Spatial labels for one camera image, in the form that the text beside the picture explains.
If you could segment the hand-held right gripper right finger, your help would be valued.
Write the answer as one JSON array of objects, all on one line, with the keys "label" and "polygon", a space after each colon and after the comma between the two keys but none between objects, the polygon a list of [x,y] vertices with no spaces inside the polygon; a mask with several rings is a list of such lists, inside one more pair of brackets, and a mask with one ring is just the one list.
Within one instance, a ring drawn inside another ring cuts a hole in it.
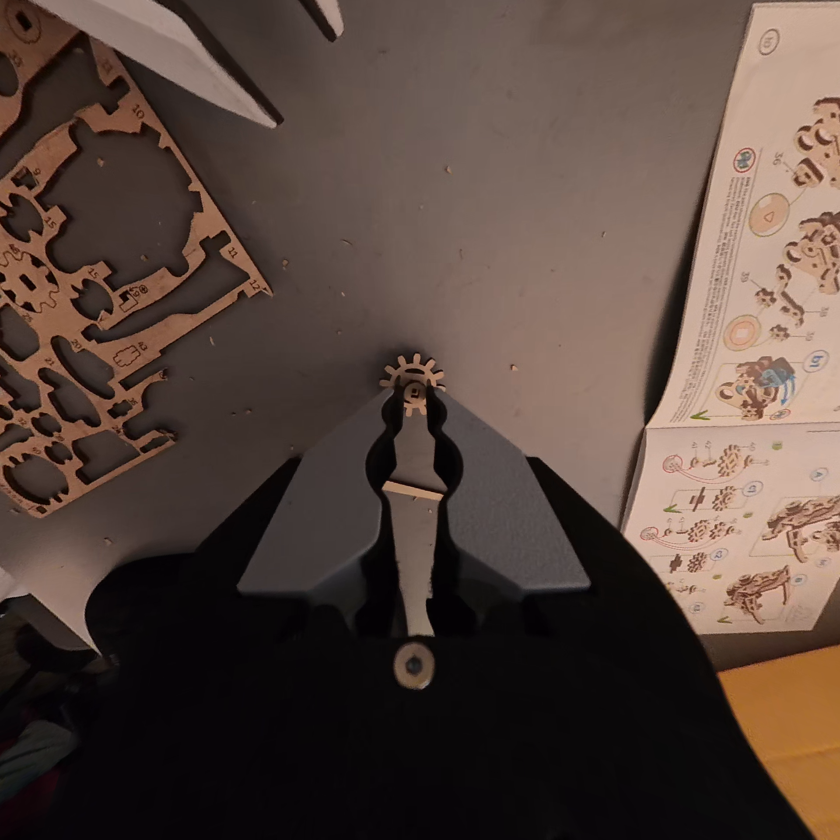
[{"label": "hand-held right gripper right finger", "polygon": [[437,505],[427,616],[472,634],[497,606],[586,592],[592,583],[528,458],[447,392],[427,391]]}]

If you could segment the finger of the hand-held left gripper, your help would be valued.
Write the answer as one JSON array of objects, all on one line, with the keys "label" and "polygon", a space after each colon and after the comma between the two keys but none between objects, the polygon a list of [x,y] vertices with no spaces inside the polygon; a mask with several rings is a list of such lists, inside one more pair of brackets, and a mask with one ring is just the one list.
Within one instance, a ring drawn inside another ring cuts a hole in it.
[{"label": "finger of the hand-held left gripper", "polygon": [[269,129],[283,121],[273,103],[184,2],[36,4],[219,108]]},{"label": "finger of the hand-held left gripper", "polygon": [[339,1],[301,1],[301,5],[323,36],[331,43],[344,31]]}]

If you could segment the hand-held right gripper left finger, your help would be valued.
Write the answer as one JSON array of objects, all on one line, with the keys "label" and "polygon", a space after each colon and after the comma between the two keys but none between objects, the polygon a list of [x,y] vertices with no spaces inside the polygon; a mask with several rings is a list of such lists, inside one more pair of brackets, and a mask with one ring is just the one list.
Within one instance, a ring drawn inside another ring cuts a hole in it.
[{"label": "hand-held right gripper left finger", "polygon": [[358,634],[403,629],[392,511],[403,389],[387,389],[301,458],[238,582],[243,595],[331,605]]}]

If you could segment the small wooden gear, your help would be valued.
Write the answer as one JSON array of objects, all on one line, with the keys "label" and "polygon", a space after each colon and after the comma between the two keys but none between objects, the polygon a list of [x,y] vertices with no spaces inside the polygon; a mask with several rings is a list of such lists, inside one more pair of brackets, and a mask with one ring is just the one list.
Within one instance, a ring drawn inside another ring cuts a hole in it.
[{"label": "small wooden gear", "polygon": [[392,390],[402,388],[406,417],[415,413],[425,417],[427,393],[434,389],[445,391],[444,370],[438,366],[435,359],[425,359],[419,352],[415,352],[411,358],[399,355],[394,364],[385,366],[384,372],[385,376],[380,380],[380,386]]}]

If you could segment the laser-cut wooden parts sheet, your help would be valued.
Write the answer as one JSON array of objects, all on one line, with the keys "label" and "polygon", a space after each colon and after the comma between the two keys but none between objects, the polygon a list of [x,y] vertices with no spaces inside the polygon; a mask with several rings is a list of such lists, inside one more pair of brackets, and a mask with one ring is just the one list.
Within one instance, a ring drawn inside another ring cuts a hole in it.
[{"label": "laser-cut wooden parts sheet", "polygon": [[174,342],[271,288],[113,48],[2,2],[2,493],[44,518],[176,441]]}]

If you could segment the brown cardboard box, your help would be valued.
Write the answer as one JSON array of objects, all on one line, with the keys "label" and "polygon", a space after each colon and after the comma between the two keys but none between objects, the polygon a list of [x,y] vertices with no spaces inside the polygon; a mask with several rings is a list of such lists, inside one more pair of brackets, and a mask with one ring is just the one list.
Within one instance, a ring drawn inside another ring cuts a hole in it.
[{"label": "brown cardboard box", "polygon": [[719,673],[773,781],[816,838],[839,838],[839,646]]}]

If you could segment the paper instruction booklet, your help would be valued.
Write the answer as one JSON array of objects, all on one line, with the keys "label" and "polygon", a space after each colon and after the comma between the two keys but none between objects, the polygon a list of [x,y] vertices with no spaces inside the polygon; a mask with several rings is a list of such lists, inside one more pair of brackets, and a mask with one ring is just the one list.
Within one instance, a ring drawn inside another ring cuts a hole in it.
[{"label": "paper instruction booklet", "polygon": [[813,630],[838,582],[839,6],[752,8],[623,534],[700,635]]}]

